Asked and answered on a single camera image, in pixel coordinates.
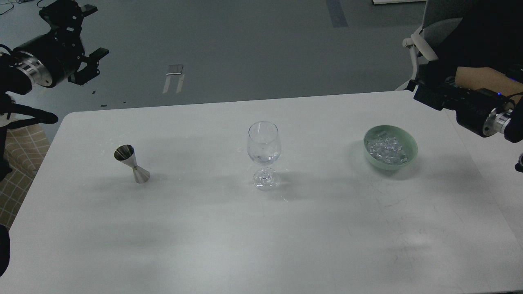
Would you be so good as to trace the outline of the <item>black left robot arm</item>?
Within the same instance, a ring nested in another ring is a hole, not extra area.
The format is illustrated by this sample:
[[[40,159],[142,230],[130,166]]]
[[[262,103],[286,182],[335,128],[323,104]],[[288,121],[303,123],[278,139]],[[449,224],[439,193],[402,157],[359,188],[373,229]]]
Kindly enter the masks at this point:
[[[100,60],[109,50],[86,54],[80,37],[84,19],[97,11],[94,5],[56,0],[39,11],[49,32],[13,49],[1,45],[1,179],[13,171],[5,156],[8,130],[58,122],[52,112],[18,104],[11,94],[26,95],[36,85],[52,89],[64,80],[82,86],[99,76]]]

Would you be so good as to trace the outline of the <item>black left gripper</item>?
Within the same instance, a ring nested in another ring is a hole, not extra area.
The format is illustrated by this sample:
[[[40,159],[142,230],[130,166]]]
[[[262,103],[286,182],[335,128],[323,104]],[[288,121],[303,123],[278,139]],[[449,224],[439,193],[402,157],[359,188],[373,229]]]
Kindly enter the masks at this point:
[[[97,6],[79,5],[75,0],[56,0],[41,8],[39,16],[51,30],[13,49],[12,87],[53,88],[65,79],[83,86],[99,76],[100,60],[110,51],[98,48],[85,56],[80,38],[84,19],[97,11]]]

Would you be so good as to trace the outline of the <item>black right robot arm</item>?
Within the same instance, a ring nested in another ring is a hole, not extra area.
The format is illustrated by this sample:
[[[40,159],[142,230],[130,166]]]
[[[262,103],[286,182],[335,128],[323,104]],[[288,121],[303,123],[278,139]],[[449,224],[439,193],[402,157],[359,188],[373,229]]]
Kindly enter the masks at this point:
[[[455,111],[456,122],[463,128],[487,138],[497,133],[512,143],[523,139],[523,107],[512,95],[488,89],[462,89],[448,84],[430,87],[418,80],[407,82],[413,98],[435,110]]]

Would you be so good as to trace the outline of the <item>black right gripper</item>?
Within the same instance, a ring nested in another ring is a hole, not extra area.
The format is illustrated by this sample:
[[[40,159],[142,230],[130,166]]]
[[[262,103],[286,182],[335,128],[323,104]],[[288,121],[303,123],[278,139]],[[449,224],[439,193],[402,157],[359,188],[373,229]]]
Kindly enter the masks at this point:
[[[463,128],[487,138],[496,133],[515,137],[515,94],[504,96],[488,89],[473,91],[448,83],[426,85],[409,80],[407,90],[413,98],[437,111],[456,112],[456,122]]]

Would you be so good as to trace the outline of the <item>person's forearm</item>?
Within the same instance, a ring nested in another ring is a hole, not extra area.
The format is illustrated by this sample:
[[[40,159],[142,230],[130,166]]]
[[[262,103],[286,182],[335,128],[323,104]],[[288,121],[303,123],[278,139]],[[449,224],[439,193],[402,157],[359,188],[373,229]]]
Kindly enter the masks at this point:
[[[521,93],[523,84],[507,77],[505,74],[487,67],[458,67],[455,83],[463,89],[477,91],[488,89],[504,96]]]

